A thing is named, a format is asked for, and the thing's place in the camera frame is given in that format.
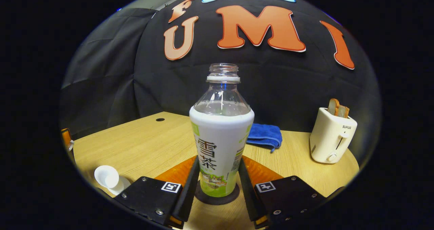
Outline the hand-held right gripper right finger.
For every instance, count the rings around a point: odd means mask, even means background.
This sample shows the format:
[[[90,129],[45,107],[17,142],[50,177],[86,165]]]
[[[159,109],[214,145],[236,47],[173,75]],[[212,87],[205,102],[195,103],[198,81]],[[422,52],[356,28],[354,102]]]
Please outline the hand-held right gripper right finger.
[[[338,187],[325,197],[300,177],[283,177],[247,156],[242,156],[238,173],[255,229],[272,230],[305,218],[344,190]]]

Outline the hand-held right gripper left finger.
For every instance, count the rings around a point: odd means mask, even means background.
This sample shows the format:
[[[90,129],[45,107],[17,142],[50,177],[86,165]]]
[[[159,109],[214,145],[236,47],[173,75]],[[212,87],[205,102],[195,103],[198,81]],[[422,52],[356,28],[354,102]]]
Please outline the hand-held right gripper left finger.
[[[198,157],[193,156],[154,179],[140,176],[114,197],[114,203],[162,229],[182,229],[189,220],[198,176]]]

